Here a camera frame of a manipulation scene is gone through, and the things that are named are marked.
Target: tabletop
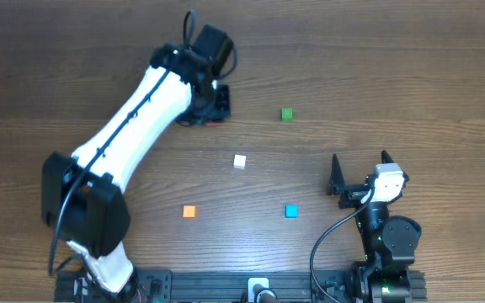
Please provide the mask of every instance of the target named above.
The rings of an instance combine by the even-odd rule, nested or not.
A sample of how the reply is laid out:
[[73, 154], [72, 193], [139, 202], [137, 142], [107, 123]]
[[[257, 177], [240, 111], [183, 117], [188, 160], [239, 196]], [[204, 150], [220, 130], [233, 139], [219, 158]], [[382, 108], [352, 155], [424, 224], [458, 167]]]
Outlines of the tabletop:
[[[170, 125], [137, 168], [124, 242], [138, 268], [307, 271], [349, 213], [326, 195], [332, 155], [361, 183], [387, 149], [411, 177], [391, 210], [423, 228], [411, 268], [429, 299], [485, 300], [485, 1], [419, 0], [0, 1], [0, 300], [52, 299], [42, 163], [100, 130], [190, 8], [238, 48], [232, 117]], [[362, 259], [348, 222], [316, 267]]]

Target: white arm segment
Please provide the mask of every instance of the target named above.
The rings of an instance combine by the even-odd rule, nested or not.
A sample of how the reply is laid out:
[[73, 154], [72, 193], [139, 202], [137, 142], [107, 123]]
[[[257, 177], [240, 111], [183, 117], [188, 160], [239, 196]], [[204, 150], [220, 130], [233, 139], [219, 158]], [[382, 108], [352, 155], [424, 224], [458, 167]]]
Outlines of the white arm segment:
[[[162, 67], [149, 67], [143, 80], [131, 98], [121, 107], [108, 124], [91, 140], [72, 153], [77, 157], [81, 167], [88, 165], [115, 129], [157, 84], [158, 79], [166, 70]], [[173, 120], [183, 113], [192, 99], [190, 85], [184, 84], [180, 76], [170, 72], [157, 91], [138, 110], [138, 115], [121, 130], [90, 171], [97, 176], [109, 173], [114, 177], [112, 183], [119, 186], [121, 193], [125, 192], [132, 173], [140, 160], [151, 148], [155, 140]]]

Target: orange cube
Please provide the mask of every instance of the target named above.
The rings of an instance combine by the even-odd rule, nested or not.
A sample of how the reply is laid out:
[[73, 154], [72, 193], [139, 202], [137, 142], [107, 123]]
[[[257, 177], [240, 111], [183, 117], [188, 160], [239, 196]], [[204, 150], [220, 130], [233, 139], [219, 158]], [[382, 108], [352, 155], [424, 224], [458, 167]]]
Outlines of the orange cube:
[[194, 205], [183, 206], [183, 218], [195, 218], [195, 206]]

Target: cube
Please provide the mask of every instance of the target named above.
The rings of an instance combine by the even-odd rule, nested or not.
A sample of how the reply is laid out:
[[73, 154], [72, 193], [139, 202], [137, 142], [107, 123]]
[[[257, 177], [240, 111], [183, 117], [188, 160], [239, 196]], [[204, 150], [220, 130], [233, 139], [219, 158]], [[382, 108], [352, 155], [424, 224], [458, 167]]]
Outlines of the cube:
[[183, 206], [183, 218], [195, 218], [195, 206], [194, 205]]
[[296, 218], [299, 216], [299, 205], [286, 205], [285, 206], [285, 217], [286, 218]]
[[238, 169], [244, 169], [246, 165], [246, 156], [235, 155], [233, 159], [233, 167]]
[[282, 109], [282, 122], [291, 122], [293, 120], [293, 109]]

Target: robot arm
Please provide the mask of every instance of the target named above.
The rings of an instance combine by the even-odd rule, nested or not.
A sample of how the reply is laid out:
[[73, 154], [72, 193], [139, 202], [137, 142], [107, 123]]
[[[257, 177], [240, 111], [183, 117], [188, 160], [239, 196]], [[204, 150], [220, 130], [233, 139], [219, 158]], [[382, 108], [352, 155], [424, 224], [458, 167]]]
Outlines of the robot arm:
[[[95, 137], [71, 157], [53, 153], [43, 166], [42, 219], [54, 228], [54, 243], [66, 241], [111, 299], [128, 301], [136, 293], [122, 239], [131, 220], [123, 193], [138, 163], [172, 121], [191, 126], [230, 116], [228, 88], [216, 80], [232, 40], [210, 25], [194, 44], [184, 39], [154, 51], [137, 90]], [[55, 251], [52, 245], [49, 274]]]

